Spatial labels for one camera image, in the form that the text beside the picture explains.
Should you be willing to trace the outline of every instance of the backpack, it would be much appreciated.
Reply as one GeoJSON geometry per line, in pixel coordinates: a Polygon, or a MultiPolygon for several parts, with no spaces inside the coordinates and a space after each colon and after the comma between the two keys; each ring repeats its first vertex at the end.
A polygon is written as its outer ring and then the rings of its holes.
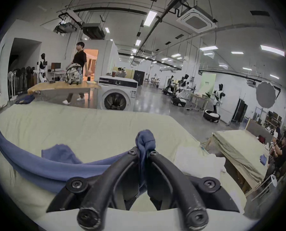
{"type": "Polygon", "coordinates": [[[65,82],[68,84],[81,84],[83,81],[82,66],[80,64],[70,64],[66,68],[65,82]]]}

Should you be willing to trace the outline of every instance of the blue towel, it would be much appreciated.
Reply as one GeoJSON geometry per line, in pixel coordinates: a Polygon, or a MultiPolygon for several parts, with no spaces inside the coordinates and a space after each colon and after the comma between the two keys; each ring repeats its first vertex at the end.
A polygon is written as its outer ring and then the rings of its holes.
{"type": "MultiPolygon", "coordinates": [[[[146,189],[144,160],[148,152],[155,149],[155,138],[149,130],[141,131],[136,137],[136,145],[140,150],[140,193],[143,193],[146,189]]],[[[4,138],[1,131],[0,151],[22,177],[53,193],[58,193],[72,177],[88,178],[101,175],[112,163],[127,153],[82,164],[68,146],[55,145],[43,150],[42,158],[12,144],[4,138]]]]}
{"type": "Polygon", "coordinates": [[[27,95],[18,101],[15,102],[15,104],[29,104],[35,99],[34,95],[27,95]]]}
{"type": "Polygon", "coordinates": [[[260,156],[260,162],[261,164],[265,165],[267,162],[267,158],[265,157],[265,155],[263,154],[262,156],[260,156]]]}

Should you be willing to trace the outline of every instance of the folded cloth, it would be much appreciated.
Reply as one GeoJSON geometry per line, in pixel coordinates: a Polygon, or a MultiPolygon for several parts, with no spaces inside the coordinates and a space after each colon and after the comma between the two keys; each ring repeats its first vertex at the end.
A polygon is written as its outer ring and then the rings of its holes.
{"type": "Polygon", "coordinates": [[[220,180],[220,172],[226,172],[225,157],[202,156],[195,147],[179,147],[174,164],[183,173],[199,178],[209,176],[220,180]]]}
{"type": "Polygon", "coordinates": [[[260,162],[261,164],[265,165],[267,162],[267,158],[265,157],[265,155],[263,154],[262,156],[260,156],[260,162]]]}
{"type": "MultiPolygon", "coordinates": [[[[138,133],[136,144],[140,150],[141,169],[140,186],[142,191],[145,188],[144,160],[148,151],[156,147],[155,138],[149,130],[138,133]]],[[[37,186],[58,193],[66,184],[68,179],[76,176],[83,178],[101,175],[112,163],[116,162],[125,153],[99,160],[96,162],[80,164],[79,160],[72,155],[70,148],[65,145],[55,145],[42,154],[46,158],[33,155],[20,149],[4,138],[0,131],[0,151],[7,161],[12,165],[23,178],[37,186]]]]}
{"type": "Polygon", "coordinates": [[[29,104],[35,99],[34,95],[26,95],[25,97],[19,99],[15,104],[29,104]]]}

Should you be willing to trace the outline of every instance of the washing machine control panel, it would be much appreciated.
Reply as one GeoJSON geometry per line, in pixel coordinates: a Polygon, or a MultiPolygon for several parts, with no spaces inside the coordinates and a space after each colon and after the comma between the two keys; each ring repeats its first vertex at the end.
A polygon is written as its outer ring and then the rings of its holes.
{"type": "Polygon", "coordinates": [[[138,83],[132,82],[132,81],[126,81],[121,79],[106,79],[106,78],[99,78],[99,84],[108,84],[108,85],[116,85],[116,86],[122,86],[122,87],[132,87],[137,88],[138,83]]]}

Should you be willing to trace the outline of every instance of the washing machine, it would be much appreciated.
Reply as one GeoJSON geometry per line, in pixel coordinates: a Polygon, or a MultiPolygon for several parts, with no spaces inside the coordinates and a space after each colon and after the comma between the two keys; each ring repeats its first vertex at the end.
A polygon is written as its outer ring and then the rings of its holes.
{"type": "Polygon", "coordinates": [[[100,76],[97,108],[133,111],[138,82],[134,79],[100,76]]]}

